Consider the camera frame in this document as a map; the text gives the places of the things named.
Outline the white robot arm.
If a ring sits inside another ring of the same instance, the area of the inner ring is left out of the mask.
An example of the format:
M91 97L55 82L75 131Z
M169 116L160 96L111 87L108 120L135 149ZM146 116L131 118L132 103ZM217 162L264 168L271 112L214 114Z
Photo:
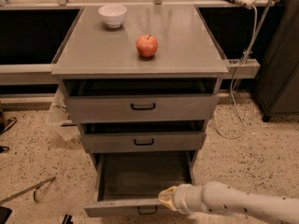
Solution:
M161 191L159 202L181 214L206 213L255 217L267 224L299 224L299 200L244 192L221 182L181 184Z

